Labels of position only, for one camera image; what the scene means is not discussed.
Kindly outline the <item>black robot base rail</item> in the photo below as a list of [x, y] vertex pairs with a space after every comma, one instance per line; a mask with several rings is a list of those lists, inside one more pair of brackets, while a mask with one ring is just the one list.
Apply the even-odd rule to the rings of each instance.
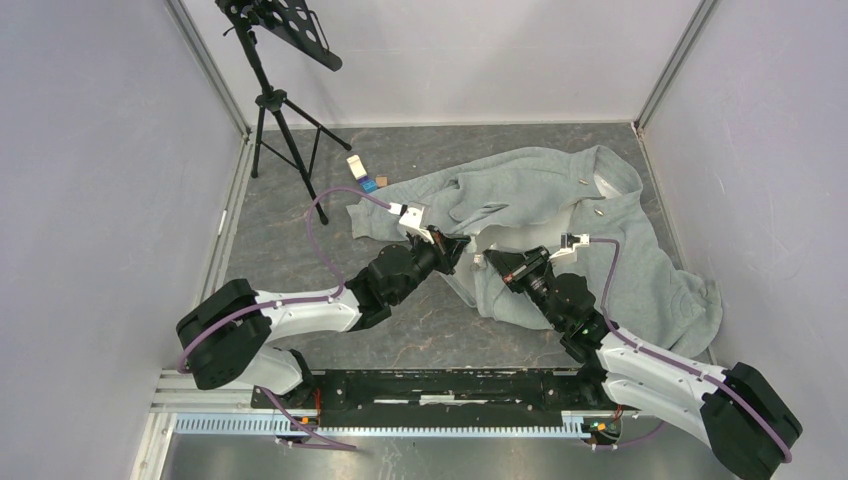
[[325, 370], [278, 401], [321, 427], [553, 427], [617, 408], [592, 375], [550, 368]]

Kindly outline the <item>black music stand tripod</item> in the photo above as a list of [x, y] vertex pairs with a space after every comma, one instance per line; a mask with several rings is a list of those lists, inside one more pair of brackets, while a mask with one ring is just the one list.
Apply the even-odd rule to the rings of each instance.
[[[352, 145], [294, 103], [286, 91], [271, 84], [257, 50], [258, 39], [254, 29], [263, 28], [333, 72], [340, 70], [343, 66], [341, 58], [330, 49], [320, 20], [304, 1], [217, 0], [215, 4], [230, 22], [230, 30], [236, 34], [261, 89], [261, 93], [255, 98], [255, 104], [258, 107], [257, 132], [250, 176], [253, 179], [259, 176], [260, 154], [266, 149], [299, 173], [310, 198], [316, 200], [317, 193], [313, 186], [312, 175], [320, 140], [327, 137], [347, 151], [352, 149]], [[294, 140], [283, 113], [285, 107], [315, 128], [311, 156], [308, 161], [303, 159]], [[264, 141], [263, 132], [267, 115], [273, 117], [278, 130], [282, 133], [289, 149], [287, 155]]]

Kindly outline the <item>white and blue small box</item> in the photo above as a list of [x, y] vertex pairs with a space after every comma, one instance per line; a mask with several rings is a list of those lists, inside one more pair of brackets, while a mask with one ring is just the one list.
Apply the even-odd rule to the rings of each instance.
[[351, 155], [346, 161], [354, 179], [365, 193], [370, 194], [378, 189], [377, 182], [369, 176], [359, 155]]

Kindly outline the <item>grey zip-up jacket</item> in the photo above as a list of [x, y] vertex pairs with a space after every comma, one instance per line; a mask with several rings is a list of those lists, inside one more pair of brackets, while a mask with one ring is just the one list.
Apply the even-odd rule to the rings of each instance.
[[637, 171], [607, 147], [525, 147], [392, 184], [347, 211], [354, 237], [401, 241], [387, 204], [426, 205], [429, 223], [474, 237], [469, 254], [505, 247], [515, 236], [555, 249], [563, 233], [588, 234], [591, 245], [564, 271], [583, 276], [619, 326], [695, 357], [718, 333], [720, 291], [673, 265], [641, 206], [642, 192]]

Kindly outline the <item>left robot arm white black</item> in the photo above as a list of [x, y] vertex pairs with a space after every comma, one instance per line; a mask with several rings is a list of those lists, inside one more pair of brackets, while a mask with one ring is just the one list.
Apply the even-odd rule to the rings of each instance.
[[177, 323], [179, 372], [191, 375], [200, 390], [240, 381], [269, 389], [290, 407], [306, 405], [314, 381], [305, 359], [272, 342], [372, 328], [432, 273], [453, 274], [470, 237], [427, 231], [430, 240], [411, 235], [406, 245], [383, 248], [339, 290], [273, 293], [245, 279], [225, 283]]

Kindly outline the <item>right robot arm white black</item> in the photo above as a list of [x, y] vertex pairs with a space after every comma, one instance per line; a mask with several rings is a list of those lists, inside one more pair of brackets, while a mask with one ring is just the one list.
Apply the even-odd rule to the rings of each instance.
[[792, 460], [803, 427], [755, 367], [707, 364], [650, 344], [613, 322], [587, 280], [555, 274], [545, 247], [487, 249], [486, 261], [561, 333], [566, 352], [588, 367], [577, 382], [591, 408], [633, 407], [701, 441], [741, 479], [769, 479]]

